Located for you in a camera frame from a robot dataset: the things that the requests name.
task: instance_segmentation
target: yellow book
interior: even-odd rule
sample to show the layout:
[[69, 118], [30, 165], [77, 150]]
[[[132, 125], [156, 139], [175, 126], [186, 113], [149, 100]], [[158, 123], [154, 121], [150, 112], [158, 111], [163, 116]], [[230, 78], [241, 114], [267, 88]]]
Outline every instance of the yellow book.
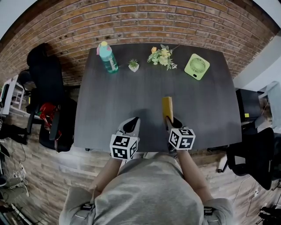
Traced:
[[174, 123], [172, 97], [162, 98], [162, 112], [164, 122], [166, 121], [166, 116], [168, 116], [171, 122]]

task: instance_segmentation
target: dark gray table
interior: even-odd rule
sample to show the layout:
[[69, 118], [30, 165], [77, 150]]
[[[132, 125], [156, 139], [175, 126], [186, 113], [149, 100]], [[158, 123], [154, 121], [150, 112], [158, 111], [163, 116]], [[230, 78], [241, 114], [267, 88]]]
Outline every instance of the dark gray table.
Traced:
[[[133, 116], [141, 119], [139, 151], [167, 151], [167, 132], [162, 118], [162, 97], [173, 98], [174, 115], [193, 129], [192, 150], [241, 141], [241, 122], [234, 85], [221, 52], [180, 46], [173, 52], [178, 69], [147, 63], [151, 48], [160, 44], [112, 46], [119, 65], [106, 72], [96, 49], [91, 49], [78, 98], [74, 146], [110, 151], [109, 143], [119, 124]], [[198, 81], [184, 72], [196, 53], [210, 62]], [[133, 73], [128, 61], [135, 58], [140, 68]]]

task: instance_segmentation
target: white pot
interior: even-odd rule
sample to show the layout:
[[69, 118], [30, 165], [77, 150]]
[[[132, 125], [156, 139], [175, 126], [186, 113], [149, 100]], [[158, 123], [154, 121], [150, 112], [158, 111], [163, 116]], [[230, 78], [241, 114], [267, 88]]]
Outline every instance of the white pot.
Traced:
[[140, 65], [138, 64], [137, 67], [133, 68], [129, 65], [129, 69], [132, 70], [133, 72], [136, 72], [139, 69]]

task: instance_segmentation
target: brick wall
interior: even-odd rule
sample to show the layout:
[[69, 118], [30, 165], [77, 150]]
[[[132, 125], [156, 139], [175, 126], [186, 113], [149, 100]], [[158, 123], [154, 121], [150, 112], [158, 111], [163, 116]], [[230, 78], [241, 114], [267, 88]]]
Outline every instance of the brick wall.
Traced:
[[64, 83], [80, 84], [90, 48], [103, 40], [214, 49], [234, 77], [279, 30], [251, 0], [39, 0], [0, 41], [0, 82], [26, 69], [29, 51], [46, 42]]

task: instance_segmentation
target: bottle label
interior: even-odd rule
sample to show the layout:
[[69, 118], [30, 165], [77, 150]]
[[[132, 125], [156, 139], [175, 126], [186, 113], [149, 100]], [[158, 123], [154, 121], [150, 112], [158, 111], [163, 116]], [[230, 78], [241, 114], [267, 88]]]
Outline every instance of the bottle label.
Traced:
[[116, 70], [116, 67], [115, 67], [115, 64], [114, 64], [114, 62], [113, 62], [112, 56], [109, 58], [109, 62], [110, 62], [110, 65], [111, 65], [112, 70]]

